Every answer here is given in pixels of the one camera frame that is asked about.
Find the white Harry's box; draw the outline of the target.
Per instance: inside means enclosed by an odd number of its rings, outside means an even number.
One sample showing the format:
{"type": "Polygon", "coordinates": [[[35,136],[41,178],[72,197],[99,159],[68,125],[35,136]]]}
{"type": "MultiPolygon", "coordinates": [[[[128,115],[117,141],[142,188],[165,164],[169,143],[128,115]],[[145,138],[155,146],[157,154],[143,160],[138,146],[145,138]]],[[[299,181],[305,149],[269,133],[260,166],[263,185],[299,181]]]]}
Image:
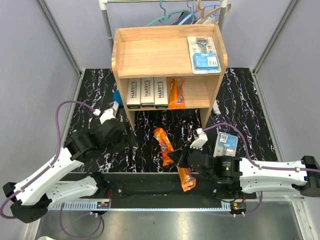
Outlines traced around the white Harry's box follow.
{"type": "Polygon", "coordinates": [[[154,104],[156,109],[168,108],[168,89],[166,77],[154,77],[154,104]]]}
{"type": "Polygon", "coordinates": [[[141,78],[140,104],[142,108],[155,105],[154,78],[141,78]]]}
{"type": "Polygon", "coordinates": [[[130,78],[128,80],[126,105],[129,109],[141,107],[141,78],[130,78]]]}

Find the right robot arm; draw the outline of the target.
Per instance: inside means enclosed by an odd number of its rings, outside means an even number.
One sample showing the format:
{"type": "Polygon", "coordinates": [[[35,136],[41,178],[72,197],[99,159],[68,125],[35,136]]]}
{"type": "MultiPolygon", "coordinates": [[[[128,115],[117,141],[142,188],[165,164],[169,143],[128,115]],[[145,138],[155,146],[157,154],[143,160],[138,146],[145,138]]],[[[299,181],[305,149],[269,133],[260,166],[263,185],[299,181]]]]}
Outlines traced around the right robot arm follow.
{"type": "Polygon", "coordinates": [[[236,156],[212,156],[185,145],[168,153],[182,168],[221,185],[232,198],[255,192],[298,191],[304,197],[320,196],[320,166],[313,156],[289,162],[257,161],[236,156]]]}

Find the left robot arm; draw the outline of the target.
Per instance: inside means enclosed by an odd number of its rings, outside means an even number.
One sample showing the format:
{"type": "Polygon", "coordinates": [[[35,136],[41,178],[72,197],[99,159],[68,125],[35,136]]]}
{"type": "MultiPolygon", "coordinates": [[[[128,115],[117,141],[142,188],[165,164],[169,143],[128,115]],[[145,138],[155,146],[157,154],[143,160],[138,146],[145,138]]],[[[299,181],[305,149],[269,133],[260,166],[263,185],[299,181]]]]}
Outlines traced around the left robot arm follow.
{"type": "Polygon", "coordinates": [[[105,151],[121,152],[133,145],[135,138],[130,123],[116,118],[107,119],[97,127],[74,132],[59,153],[35,173],[17,183],[7,182],[2,187],[7,199],[0,209],[12,202],[12,215],[1,212],[1,217],[32,223],[59,204],[78,198],[103,198],[109,186],[98,172],[66,185],[56,186],[56,183],[88,160],[102,156],[105,151]]]}

